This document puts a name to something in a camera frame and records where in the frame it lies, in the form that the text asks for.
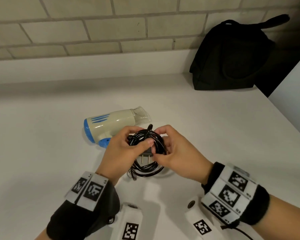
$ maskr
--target person's left hand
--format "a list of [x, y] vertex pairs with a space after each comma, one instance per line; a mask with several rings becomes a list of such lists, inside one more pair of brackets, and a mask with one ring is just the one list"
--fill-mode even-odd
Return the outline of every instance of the person's left hand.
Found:
[[132, 166], [134, 160], [154, 143], [152, 138], [147, 138], [137, 145], [128, 145], [128, 135], [140, 130], [144, 129], [138, 126], [125, 126], [112, 137], [96, 174], [108, 178], [113, 185], [116, 185], [119, 178]]

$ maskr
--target person's right hand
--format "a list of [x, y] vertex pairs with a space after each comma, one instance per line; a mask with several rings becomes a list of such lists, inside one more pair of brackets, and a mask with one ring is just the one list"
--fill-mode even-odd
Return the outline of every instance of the person's right hand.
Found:
[[184, 136], [171, 125], [164, 125], [155, 130], [164, 136], [164, 144], [168, 155], [154, 154], [153, 161], [172, 169], [181, 177], [192, 179], [206, 184], [212, 169], [212, 162], [206, 159]]

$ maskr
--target thin black wire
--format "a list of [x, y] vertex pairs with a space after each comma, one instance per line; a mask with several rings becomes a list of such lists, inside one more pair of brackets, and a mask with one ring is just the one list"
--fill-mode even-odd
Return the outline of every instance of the thin black wire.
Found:
[[[153, 127], [153, 125], [150, 124], [147, 129], [142, 129], [142, 130], [138, 131], [137, 133], [135, 133], [134, 135], [129, 135], [127, 138], [128, 144], [130, 146], [135, 146], [147, 138], [152, 138], [154, 140], [154, 146], [155, 146], [156, 153], [166, 155], [167, 150], [164, 145], [164, 140], [162, 139], [162, 137], [159, 134], [152, 131], [152, 127]], [[131, 177], [134, 180], [136, 180], [135, 175], [140, 176], [140, 177], [154, 176], [157, 173], [160, 173], [164, 169], [164, 167], [161, 166], [158, 170], [156, 170], [158, 168], [158, 166], [159, 166], [158, 163], [155, 161], [148, 165], [141, 166], [138, 163], [138, 161], [135, 160], [133, 165], [130, 168]]]
[[229, 228], [229, 227], [227, 227], [227, 226], [221, 226], [221, 229], [222, 229], [222, 230], [224, 230], [224, 229], [235, 229], [235, 230], [239, 231], [240, 233], [242, 233], [242, 234], [243, 234], [244, 236], [246, 236], [247, 238], [249, 238], [250, 240], [253, 240], [252, 237], [250, 237], [248, 234], [246, 234], [243, 230], [241, 230], [241, 229], [239, 229], [239, 228], [236, 228], [236, 227], [234, 227], [234, 228]]

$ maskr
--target black backpack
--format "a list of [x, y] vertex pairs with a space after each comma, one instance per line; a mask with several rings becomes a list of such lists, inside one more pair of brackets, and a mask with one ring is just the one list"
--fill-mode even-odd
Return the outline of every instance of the black backpack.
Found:
[[252, 88], [275, 43], [261, 29], [290, 20], [287, 14], [259, 24], [224, 21], [208, 32], [191, 64], [195, 90]]

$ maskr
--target hair dryer barrel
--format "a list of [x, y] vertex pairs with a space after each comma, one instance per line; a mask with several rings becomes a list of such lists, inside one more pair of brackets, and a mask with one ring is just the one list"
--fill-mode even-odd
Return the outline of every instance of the hair dryer barrel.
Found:
[[92, 143], [107, 147], [112, 136], [127, 125], [141, 125], [151, 122], [148, 113], [140, 106], [89, 117], [84, 120], [86, 136]]

